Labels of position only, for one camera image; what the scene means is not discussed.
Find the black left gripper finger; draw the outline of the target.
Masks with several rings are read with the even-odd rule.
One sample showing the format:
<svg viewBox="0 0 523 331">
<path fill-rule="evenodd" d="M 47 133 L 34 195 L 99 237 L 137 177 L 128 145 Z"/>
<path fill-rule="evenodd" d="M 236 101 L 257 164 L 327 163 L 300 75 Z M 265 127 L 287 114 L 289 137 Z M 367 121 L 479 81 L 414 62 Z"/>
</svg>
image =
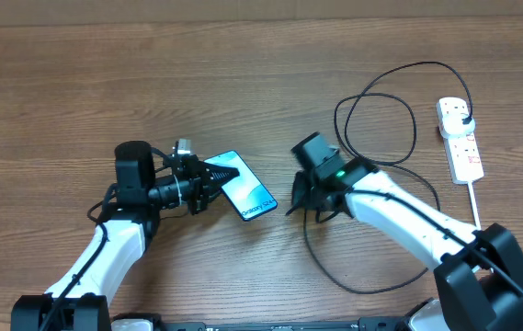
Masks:
<svg viewBox="0 0 523 331">
<path fill-rule="evenodd" d="M 199 195 L 199 211 L 208 209 L 210 203 L 222 194 L 221 187 L 205 186 Z"/>
<path fill-rule="evenodd" d="M 239 176 L 240 172 L 235 167 L 204 163 L 203 182 L 207 186 L 221 187 Z"/>
</svg>

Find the Samsung Galaxy smartphone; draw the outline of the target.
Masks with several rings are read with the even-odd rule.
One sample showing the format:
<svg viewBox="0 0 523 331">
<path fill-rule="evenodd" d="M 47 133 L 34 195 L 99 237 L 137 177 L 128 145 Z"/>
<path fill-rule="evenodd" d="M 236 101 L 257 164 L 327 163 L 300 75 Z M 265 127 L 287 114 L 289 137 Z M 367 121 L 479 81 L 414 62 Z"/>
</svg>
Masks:
<svg viewBox="0 0 523 331">
<path fill-rule="evenodd" d="M 216 166 L 233 167 L 239 176 L 222 186 L 222 191 L 245 222 L 275 210 L 278 207 L 269 190 L 259 180 L 244 159 L 235 151 L 217 154 L 205 160 Z"/>
</svg>

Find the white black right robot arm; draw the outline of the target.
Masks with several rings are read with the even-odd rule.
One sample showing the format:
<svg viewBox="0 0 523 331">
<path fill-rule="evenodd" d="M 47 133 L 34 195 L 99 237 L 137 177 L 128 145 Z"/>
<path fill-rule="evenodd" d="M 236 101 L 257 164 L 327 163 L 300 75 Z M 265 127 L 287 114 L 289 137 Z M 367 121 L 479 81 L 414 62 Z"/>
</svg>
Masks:
<svg viewBox="0 0 523 331">
<path fill-rule="evenodd" d="M 523 250 L 504 226 L 479 230 L 427 205 L 364 157 L 345 161 L 315 132 L 292 153 L 301 165 L 292 208 L 344 213 L 387 234 L 432 271 L 438 296 L 398 330 L 523 330 Z"/>
</svg>

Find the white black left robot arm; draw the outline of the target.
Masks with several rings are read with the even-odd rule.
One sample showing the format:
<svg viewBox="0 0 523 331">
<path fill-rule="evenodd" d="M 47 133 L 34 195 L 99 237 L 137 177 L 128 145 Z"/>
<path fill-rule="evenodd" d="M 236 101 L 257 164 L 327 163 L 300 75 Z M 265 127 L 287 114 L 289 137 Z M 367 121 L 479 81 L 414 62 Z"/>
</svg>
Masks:
<svg viewBox="0 0 523 331">
<path fill-rule="evenodd" d="M 23 295 L 11 312 L 13 330 L 163 330 L 157 314 L 109 315 L 128 271 L 157 233 L 163 210 L 185 205 L 191 214 L 207 209 L 222 186 L 238 177 L 234 167 L 211 165 L 194 154 L 163 155 L 171 173 L 158 177 L 160 150 L 145 141 L 115 149 L 117 180 L 97 205 L 95 234 L 69 271 L 42 295 Z"/>
</svg>

